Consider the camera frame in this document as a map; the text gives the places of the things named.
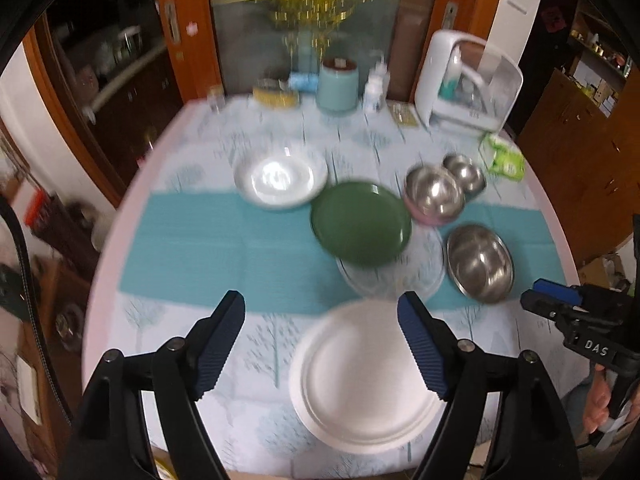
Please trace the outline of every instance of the white appliance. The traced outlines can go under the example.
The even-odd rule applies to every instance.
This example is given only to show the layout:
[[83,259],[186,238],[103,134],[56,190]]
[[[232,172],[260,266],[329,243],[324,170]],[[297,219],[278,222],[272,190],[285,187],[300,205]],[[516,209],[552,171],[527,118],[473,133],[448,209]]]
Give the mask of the white appliance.
[[504,52],[458,30],[431,38],[415,109],[428,128],[482,136],[504,126],[522,87],[522,72]]

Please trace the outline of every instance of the stack of white plates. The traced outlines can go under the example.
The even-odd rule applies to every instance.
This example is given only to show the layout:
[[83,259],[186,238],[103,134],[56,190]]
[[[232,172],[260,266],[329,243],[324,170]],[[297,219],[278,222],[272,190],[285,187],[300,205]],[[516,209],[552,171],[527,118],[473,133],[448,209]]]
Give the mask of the stack of white plates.
[[332,310],[296,348],[289,391],[309,431],[350,453],[404,446],[442,406],[422,380],[392,301]]

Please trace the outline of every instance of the pink bowl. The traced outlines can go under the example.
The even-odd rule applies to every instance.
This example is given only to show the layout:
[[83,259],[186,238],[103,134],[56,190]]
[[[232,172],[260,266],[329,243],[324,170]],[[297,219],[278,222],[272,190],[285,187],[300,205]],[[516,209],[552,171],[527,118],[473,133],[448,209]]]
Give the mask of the pink bowl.
[[412,218],[416,222],[418,222],[418,224],[421,224],[421,225],[440,227],[453,222],[459,216],[459,215],[456,215],[456,216],[450,216],[446,218],[443,218],[443,217],[434,218],[434,217],[425,215],[425,213],[423,213],[420,210],[420,208],[418,208],[413,202],[411,202],[411,199],[409,199],[409,197],[406,195],[406,192],[402,193],[402,201],[404,202],[404,205],[408,209]]

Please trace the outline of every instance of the green plate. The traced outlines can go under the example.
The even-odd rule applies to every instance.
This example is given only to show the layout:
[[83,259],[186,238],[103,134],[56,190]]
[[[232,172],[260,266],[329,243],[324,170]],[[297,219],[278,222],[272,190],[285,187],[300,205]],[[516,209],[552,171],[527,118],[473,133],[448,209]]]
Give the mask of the green plate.
[[311,228],[336,258],[361,267],[389,263],[411,236],[411,216],[402,200],[373,182],[326,188],[311,205]]

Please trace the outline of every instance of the bottle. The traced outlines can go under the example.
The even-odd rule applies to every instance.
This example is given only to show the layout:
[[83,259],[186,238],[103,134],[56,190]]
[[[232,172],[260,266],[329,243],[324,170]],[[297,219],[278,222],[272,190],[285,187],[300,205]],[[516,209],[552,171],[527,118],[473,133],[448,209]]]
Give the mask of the bottle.
[[379,112],[382,110],[384,102],[384,82],[375,74],[370,73],[369,79],[364,85],[362,108],[366,112]]
[[447,101],[452,101],[461,76],[462,52],[460,52],[460,47],[456,45],[451,51],[451,56],[447,63],[447,70],[444,73],[438,96]]
[[380,61],[376,63],[376,67],[373,69],[373,73],[376,78],[382,82],[382,105],[386,102],[386,93],[389,90],[389,82],[391,81],[391,74],[388,72],[388,67],[385,63],[385,57],[381,56]]
[[386,68],[385,57],[381,56],[375,67],[369,70],[369,78],[364,85],[362,108],[366,112],[379,112],[386,105],[386,92],[390,75]]

